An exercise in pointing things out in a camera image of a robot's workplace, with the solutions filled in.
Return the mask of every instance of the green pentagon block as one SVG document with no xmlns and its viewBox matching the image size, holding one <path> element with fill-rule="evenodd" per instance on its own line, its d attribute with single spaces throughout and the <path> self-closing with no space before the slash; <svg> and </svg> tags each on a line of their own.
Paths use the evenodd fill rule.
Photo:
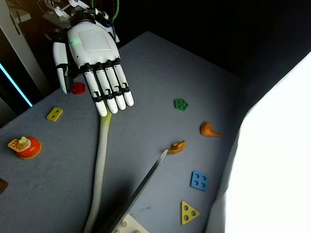
<svg viewBox="0 0 311 233">
<path fill-rule="evenodd" d="M 174 100 L 174 103 L 175 103 L 175 109 L 178 109 L 180 111 L 185 111 L 187 108 L 188 108 L 188 103 L 183 100 L 183 99 L 177 99 L 177 100 Z"/>
</svg>

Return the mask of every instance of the green cable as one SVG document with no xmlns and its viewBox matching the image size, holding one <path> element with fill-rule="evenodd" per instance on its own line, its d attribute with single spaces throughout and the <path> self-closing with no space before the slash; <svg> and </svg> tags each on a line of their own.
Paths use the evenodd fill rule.
<svg viewBox="0 0 311 233">
<path fill-rule="evenodd" d="M 115 14 L 113 16 L 113 20 L 115 20 L 115 18 L 118 16 L 118 13 L 119 13 L 119 0 L 117 0 L 117 8 L 116 8 L 116 12 L 115 12 Z"/>
</svg>

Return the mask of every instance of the dark background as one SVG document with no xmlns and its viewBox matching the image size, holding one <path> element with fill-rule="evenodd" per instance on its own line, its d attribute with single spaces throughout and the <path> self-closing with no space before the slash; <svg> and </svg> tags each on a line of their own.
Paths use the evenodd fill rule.
<svg viewBox="0 0 311 233">
<path fill-rule="evenodd" d="M 95 0 L 94 4 L 112 15 L 114 1 Z M 39 4 L 48 10 L 43 1 Z M 32 19 L 19 26 L 55 90 L 59 84 L 52 59 L 52 41 L 44 36 L 54 26 L 41 17 L 43 13 L 36 0 L 21 0 L 19 6 L 31 14 Z M 121 0 L 115 28 L 121 40 L 119 46 L 151 31 L 238 75 L 236 103 L 247 109 L 311 50 L 310 12 L 311 3 L 302 0 Z M 17 73 L 18 58 L 14 52 L 5 56 L 4 50 L 1 53 L 0 62 L 6 58 L 6 68 L 29 99 L 33 103 L 39 101 L 42 96 L 34 84 L 29 84 L 32 80 L 25 70 L 21 68 Z M 14 90 L 8 86 L 2 79 L 0 97 L 19 114 L 28 106 L 12 103 Z"/>
</svg>

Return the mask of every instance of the robotic hand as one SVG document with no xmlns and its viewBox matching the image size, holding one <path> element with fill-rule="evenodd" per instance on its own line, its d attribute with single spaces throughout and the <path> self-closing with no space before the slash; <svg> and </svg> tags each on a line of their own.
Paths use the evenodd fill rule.
<svg viewBox="0 0 311 233">
<path fill-rule="evenodd" d="M 81 10 L 69 16 L 64 10 L 70 6 L 78 6 Z M 104 100 L 113 114 L 118 109 L 124 110 L 126 104 L 133 106 L 133 96 L 115 43 L 117 36 L 112 27 L 104 27 L 92 15 L 101 12 L 89 8 L 79 0 L 69 0 L 69 4 L 63 9 L 56 7 L 54 11 L 58 16 L 70 19 L 72 28 L 67 32 L 68 46 L 76 65 L 83 73 L 99 115 L 107 115 Z M 105 12 L 101 14 L 112 22 Z M 72 77 L 69 76 L 65 41 L 53 43 L 53 57 L 60 86 L 67 94 L 72 89 Z"/>
</svg>

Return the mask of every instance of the brown object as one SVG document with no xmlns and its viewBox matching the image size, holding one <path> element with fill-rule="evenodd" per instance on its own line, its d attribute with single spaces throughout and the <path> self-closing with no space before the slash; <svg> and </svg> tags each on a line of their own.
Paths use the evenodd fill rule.
<svg viewBox="0 0 311 233">
<path fill-rule="evenodd" d="M 186 147 L 186 141 L 182 142 L 176 142 L 172 145 L 172 148 L 168 149 L 168 154 L 176 154 L 178 152 L 181 152 Z"/>
<path fill-rule="evenodd" d="M 215 133 L 213 131 L 213 126 L 209 122 L 204 122 L 203 125 L 201 125 L 200 132 L 203 136 L 207 137 L 221 137 L 221 133 Z"/>
<path fill-rule="evenodd" d="M 6 189 L 8 185 L 9 185 L 8 182 L 0 178 L 0 194 Z"/>
</svg>

